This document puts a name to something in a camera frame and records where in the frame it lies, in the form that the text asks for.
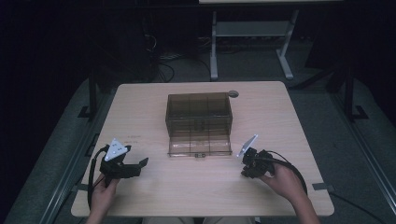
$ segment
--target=brown transparent container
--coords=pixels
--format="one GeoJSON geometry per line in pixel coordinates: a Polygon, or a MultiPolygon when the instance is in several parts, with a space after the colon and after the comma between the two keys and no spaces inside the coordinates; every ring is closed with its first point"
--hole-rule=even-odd
{"type": "Polygon", "coordinates": [[[170,94],[165,121],[171,157],[232,154],[228,92],[170,94]]]}

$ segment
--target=hand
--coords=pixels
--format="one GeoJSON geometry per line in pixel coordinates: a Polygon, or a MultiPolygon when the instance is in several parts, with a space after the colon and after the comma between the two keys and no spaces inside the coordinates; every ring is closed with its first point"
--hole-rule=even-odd
{"type": "Polygon", "coordinates": [[[277,163],[274,163],[274,169],[274,176],[263,175],[259,179],[291,203],[306,196],[300,179],[291,169],[277,163]]]}
{"type": "Polygon", "coordinates": [[[95,187],[92,192],[91,212],[87,223],[102,222],[114,201],[114,195],[116,194],[117,184],[119,182],[119,179],[113,179],[106,188],[105,176],[103,174],[99,175],[93,184],[95,187]]]}

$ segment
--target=person's left hand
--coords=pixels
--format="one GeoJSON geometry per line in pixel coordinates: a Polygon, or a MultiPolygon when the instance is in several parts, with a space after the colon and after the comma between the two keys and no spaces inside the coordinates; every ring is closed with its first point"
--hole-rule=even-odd
{"type": "Polygon", "coordinates": [[[108,209],[114,201],[119,179],[111,180],[106,188],[105,176],[100,174],[93,184],[91,212],[87,223],[100,223],[105,218],[108,209]]]}

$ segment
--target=gray carpet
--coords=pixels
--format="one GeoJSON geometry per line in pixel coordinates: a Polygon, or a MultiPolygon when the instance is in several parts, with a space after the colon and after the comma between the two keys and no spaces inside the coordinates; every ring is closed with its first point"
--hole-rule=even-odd
{"type": "MultiPolygon", "coordinates": [[[[318,70],[304,68],[304,62],[310,50],[310,43],[292,43],[287,58],[294,80],[286,80],[275,55],[276,46],[263,46],[233,54],[219,54],[219,81],[280,80],[286,86],[292,86],[312,77],[318,70]]],[[[209,81],[208,53],[200,55],[201,61],[179,59],[166,63],[175,69],[172,82],[209,81]]],[[[170,77],[171,71],[162,66],[163,72],[170,77]]],[[[350,123],[340,113],[336,103],[339,94],[330,95],[324,90],[327,78],[320,80],[304,91],[290,91],[290,98],[302,123],[306,138],[317,160],[319,170],[326,184],[334,187],[334,193],[367,209],[386,223],[396,223],[383,193],[375,182],[361,153],[350,123]]],[[[99,112],[95,120],[78,118],[84,105],[89,104],[88,83],[84,82],[71,99],[64,115],[59,120],[35,169],[14,203],[6,223],[39,223],[51,197],[64,175],[70,175],[70,181],[63,188],[66,193],[61,197],[64,203],[53,212],[57,214],[54,223],[83,223],[83,218],[73,217],[71,205],[76,193],[70,191],[85,171],[89,158],[80,156],[73,173],[66,174],[70,158],[76,148],[92,150],[91,141],[99,133],[106,118],[114,92],[98,93],[99,112]]],[[[369,116],[366,120],[357,120],[354,124],[368,142],[373,153],[380,161],[389,181],[396,184],[393,172],[396,170],[396,130],[375,104],[370,92],[359,81],[356,82],[355,103],[361,105],[369,116]]],[[[322,223],[379,223],[366,213],[337,198],[332,197],[335,212],[330,217],[321,217],[322,223]]],[[[104,223],[136,223],[139,218],[108,217],[104,223]]],[[[262,223],[297,223],[295,217],[262,217],[262,223]]]]}

